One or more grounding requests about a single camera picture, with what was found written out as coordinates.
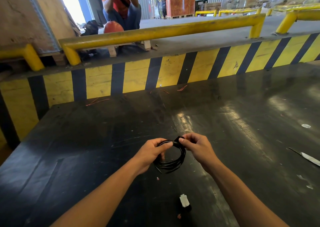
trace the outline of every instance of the blue jeans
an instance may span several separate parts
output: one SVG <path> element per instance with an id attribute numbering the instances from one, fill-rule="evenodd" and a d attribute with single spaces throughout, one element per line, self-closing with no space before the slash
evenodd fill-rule
<path id="1" fill-rule="evenodd" d="M 141 21 L 141 6 L 135 7 L 133 4 L 130 4 L 128 8 L 128 17 L 126 19 L 122 18 L 120 14 L 112 9 L 108 13 L 103 9 L 103 14 L 108 22 L 115 21 L 119 23 L 123 30 L 135 30 L 140 28 Z"/>

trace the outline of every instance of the yellow safety railing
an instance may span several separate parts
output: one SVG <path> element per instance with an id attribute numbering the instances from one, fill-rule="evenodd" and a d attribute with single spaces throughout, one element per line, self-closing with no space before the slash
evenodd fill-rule
<path id="1" fill-rule="evenodd" d="M 292 24 L 296 21 L 319 21 L 320 10 L 300 10 L 290 11 L 286 14 L 281 24 L 278 26 L 275 34 L 286 34 Z"/>
<path id="2" fill-rule="evenodd" d="M 220 10 L 219 11 L 219 15 L 218 16 L 221 16 L 222 13 L 247 13 L 247 12 L 253 12 L 253 11 L 256 11 L 257 14 L 260 14 L 261 13 L 261 7 L 259 8 L 245 8 L 245 9 L 231 9 L 231 10 Z"/>
<path id="3" fill-rule="evenodd" d="M 43 63 L 30 43 L 0 47 L 0 60 L 22 57 L 33 71 L 44 69 Z"/>
<path id="4" fill-rule="evenodd" d="M 271 16 L 272 11 L 300 11 L 300 10 L 314 10 L 320 9 L 320 4 L 316 3 L 313 5 L 289 5 L 289 6 L 275 6 L 274 8 L 270 8 L 266 13 L 267 16 Z"/>
<path id="5" fill-rule="evenodd" d="M 194 16 L 197 16 L 198 14 L 213 14 L 213 16 L 217 16 L 218 10 L 212 10 L 212 11 L 196 11 Z"/>
<path id="6" fill-rule="evenodd" d="M 171 26 L 150 27 L 138 30 L 112 32 L 91 36 L 60 39 L 59 43 L 71 65 L 81 63 L 76 50 L 104 47 L 151 39 L 168 38 L 195 33 L 220 31 L 239 27 L 252 27 L 249 39 L 259 38 L 266 14 L 238 16 L 203 22 L 184 23 Z"/>

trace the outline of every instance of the coiled wire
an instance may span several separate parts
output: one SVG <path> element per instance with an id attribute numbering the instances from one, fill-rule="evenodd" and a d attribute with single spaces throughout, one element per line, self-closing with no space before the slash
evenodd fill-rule
<path id="1" fill-rule="evenodd" d="M 163 144 L 172 142 L 173 146 L 178 148 L 181 151 L 181 156 L 178 159 L 174 160 L 174 161 L 161 160 L 161 155 L 159 155 L 154 160 L 153 164 L 154 164 L 155 168 L 161 174 L 163 174 L 163 172 L 160 169 L 167 171 L 164 174 L 169 174 L 171 172 L 174 172 L 175 170 L 178 170 L 180 168 L 180 166 L 182 165 L 182 163 L 184 161 L 184 158 L 186 156 L 186 149 L 184 148 L 184 146 L 182 144 L 180 144 L 179 138 L 183 138 L 183 137 L 178 136 L 178 138 L 176 138 L 175 140 L 164 140 L 160 144 L 157 145 L 157 147 L 158 147 L 158 146 L 161 146 Z"/>

